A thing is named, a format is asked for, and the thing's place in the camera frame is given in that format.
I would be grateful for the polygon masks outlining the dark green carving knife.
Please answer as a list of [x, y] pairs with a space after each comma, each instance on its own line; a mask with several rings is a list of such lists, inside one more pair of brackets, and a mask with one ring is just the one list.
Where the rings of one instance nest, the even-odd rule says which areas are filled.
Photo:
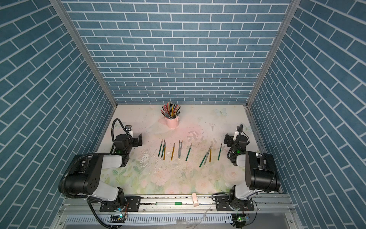
[[207, 154], [205, 154], [204, 158], [202, 159], [202, 161], [199, 165], [199, 168], [204, 164], [204, 162], [206, 161], [206, 158], [207, 158]]

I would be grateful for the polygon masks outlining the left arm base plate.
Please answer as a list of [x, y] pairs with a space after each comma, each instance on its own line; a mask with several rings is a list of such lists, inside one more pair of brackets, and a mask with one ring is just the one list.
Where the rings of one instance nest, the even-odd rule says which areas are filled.
[[140, 196], [126, 196], [122, 202], [102, 202], [100, 212], [138, 212], [141, 203]]

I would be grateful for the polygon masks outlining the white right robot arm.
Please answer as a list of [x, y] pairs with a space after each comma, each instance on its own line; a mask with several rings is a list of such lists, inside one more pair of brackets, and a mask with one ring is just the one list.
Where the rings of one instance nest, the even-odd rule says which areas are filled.
[[230, 148], [227, 159], [234, 166], [245, 168], [244, 183], [234, 185], [230, 190], [230, 204], [249, 201], [260, 192], [279, 191], [280, 179], [273, 155], [248, 151], [246, 147], [250, 144], [250, 139], [244, 133], [243, 125], [236, 128], [234, 135], [226, 134], [224, 144]]

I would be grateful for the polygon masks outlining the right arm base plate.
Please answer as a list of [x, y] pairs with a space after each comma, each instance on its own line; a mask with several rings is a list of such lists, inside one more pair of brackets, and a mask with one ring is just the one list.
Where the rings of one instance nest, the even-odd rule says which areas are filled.
[[254, 203], [250, 200], [230, 199], [228, 195], [213, 195], [217, 211], [254, 211]]

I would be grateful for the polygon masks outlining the silver carving knife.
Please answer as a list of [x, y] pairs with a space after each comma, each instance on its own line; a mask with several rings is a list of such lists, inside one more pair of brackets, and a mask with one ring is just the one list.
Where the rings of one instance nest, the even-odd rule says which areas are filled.
[[206, 164], [206, 162], [209, 158], [209, 154], [210, 154], [210, 150], [208, 150], [207, 153], [205, 154], [205, 159], [204, 159], [204, 162], [203, 162], [204, 165]]

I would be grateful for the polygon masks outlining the yellow carving knife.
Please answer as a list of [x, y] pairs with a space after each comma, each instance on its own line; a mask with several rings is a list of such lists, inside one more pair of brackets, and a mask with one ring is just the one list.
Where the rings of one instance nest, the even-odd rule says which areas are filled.
[[209, 162], [211, 163], [212, 158], [212, 147], [209, 148]]

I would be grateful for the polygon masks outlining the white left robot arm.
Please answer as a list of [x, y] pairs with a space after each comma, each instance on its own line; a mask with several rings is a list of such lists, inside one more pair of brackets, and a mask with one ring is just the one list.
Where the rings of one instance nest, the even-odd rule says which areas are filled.
[[73, 158], [59, 182], [58, 189], [65, 197], [125, 204], [122, 188], [101, 181], [102, 170], [125, 167], [132, 149], [143, 144], [142, 134], [134, 138], [131, 126], [125, 126], [124, 131], [124, 134], [114, 136], [114, 129], [111, 129], [112, 152], [76, 155]]

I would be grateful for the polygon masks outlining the yellow knife row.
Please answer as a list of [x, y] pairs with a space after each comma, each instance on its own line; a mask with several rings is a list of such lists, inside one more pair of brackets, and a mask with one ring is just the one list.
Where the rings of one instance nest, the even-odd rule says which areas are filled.
[[174, 142], [174, 144], [173, 144], [173, 149], [172, 149], [172, 153], [171, 153], [171, 160], [173, 160], [173, 155], [174, 155], [174, 150], [175, 150], [175, 142]]
[[166, 142], [164, 141], [163, 160], [165, 160], [165, 153], [166, 153]]

